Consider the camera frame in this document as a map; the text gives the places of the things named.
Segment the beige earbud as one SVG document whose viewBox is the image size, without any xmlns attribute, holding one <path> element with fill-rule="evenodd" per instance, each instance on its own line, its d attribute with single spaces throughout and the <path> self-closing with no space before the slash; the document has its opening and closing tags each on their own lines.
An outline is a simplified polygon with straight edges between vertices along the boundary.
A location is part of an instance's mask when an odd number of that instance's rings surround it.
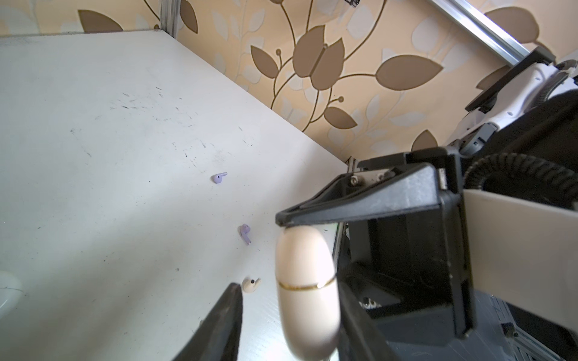
<svg viewBox="0 0 578 361">
<path fill-rule="evenodd" d="M 245 278 L 242 281 L 242 290 L 245 293 L 254 293 L 255 290 L 257 290 L 257 288 L 260 286 L 261 284 L 261 279 L 260 278 Z"/>
</svg>

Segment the white earbud charging case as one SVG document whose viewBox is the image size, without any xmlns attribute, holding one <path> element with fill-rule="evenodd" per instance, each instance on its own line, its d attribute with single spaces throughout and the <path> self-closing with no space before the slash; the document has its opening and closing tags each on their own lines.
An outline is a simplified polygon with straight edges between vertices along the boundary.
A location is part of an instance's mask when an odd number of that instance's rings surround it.
<svg viewBox="0 0 578 361">
<path fill-rule="evenodd" d="M 10 272 L 1 271 L 0 275 L 0 317 L 10 314 L 24 296 L 22 283 Z"/>
</svg>

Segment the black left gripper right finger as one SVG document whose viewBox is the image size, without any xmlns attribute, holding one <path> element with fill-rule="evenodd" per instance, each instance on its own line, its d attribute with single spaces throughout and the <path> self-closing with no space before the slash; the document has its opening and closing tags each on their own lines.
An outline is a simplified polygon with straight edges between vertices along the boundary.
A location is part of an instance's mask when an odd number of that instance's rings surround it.
<svg viewBox="0 0 578 361">
<path fill-rule="evenodd" d="M 341 326 L 338 343 L 340 360 L 397 360 L 351 288 L 339 282 Z"/>
</svg>

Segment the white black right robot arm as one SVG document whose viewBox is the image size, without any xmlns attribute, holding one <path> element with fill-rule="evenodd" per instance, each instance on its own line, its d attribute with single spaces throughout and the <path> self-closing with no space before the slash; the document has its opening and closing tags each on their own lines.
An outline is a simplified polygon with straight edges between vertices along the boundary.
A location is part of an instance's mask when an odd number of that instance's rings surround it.
<svg viewBox="0 0 578 361">
<path fill-rule="evenodd" d="M 537 48 L 467 107 L 445 146 L 361 161 L 280 211 L 288 344 L 333 348 L 365 317 L 391 341 L 475 327 L 475 290 L 577 328 L 577 69 Z"/>
</svg>

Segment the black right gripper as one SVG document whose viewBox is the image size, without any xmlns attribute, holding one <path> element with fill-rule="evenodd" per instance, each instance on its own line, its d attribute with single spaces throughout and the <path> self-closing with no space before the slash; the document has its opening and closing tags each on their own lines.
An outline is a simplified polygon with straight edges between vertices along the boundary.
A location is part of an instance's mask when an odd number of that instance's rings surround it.
<svg viewBox="0 0 578 361">
<path fill-rule="evenodd" d="M 445 345 L 474 328 L 462 157 L 453 147 L 382 156 L 280 211 L 297 227 L 348 222 L 338 277 L 389 341 Z"/>
</svg>

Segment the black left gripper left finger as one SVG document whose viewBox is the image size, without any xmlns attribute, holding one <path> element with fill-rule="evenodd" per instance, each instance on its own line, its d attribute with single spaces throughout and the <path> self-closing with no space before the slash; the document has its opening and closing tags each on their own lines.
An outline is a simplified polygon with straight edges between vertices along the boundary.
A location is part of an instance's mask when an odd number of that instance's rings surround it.
<svg viewBox="0 0 578 361">
<path fill-rule="evenodd" d="M 231 283 L 173 360 L 237 360 L 242 313 L 242 287 Z"/>
</svg>

